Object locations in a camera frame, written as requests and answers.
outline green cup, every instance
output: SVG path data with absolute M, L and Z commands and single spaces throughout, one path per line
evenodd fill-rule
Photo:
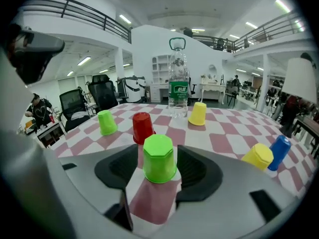
M 110 135 L 118 130 L 114 118 L 109 110 L 100 111 L 98 113 L 101 135 Z
M 173 143 L 162 134 L 153 134 L 145 139 L 143 171 L 153 183 L 165 183 L 174 177 L 177 166 L 174 161 Z

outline bottle label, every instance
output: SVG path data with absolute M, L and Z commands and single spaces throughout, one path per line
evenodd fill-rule
M 188 82 L 170 82 L 168 93 L 169 97 L 174 100 L 187 99 Z

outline bottle handle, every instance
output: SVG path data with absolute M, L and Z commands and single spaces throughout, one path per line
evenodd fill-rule
M 172 40 L 175 40 L 175 39 L 182 39 L 182 40 L 184 40 L 184 48 L 182 48 L 182 50 L 185 49 L 185 47 L 186 47 L 186 40 L 185 40 L 185 38 L 183 38 L 183 37 L 174 37 L 174 38 L 171 38 L 171 39 L 169 40 L 170 49 L 171 49 L 171 50 L 174 50 L 174 49 L 171 47 L 171 43 L 170 43 L 170 42 L 171 42 Z

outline white lampshade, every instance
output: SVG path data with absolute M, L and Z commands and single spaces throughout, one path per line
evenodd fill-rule
M 310 61 L 303 58 L 288 61 L 283 92 L 317 103 L 316 77 Z

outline railing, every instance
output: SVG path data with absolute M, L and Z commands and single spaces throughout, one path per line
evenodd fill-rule
M 306 20 L 296 11 L 274 18 L 236 40 L 235 52 L 265 41 L 306 31 Z
M 206 35 L 193 35 L 193 39 L 200 41 L 214 50 L 227 51 L 230 53 L 235 51 L 235 44 L 230 40 Z
M 131 43 L 131 31 L 104 13 L 75 0 L 25 0 L 23 11 L 48 12 L 58 17 L 76 18 L 79 21 L 108 31 Z

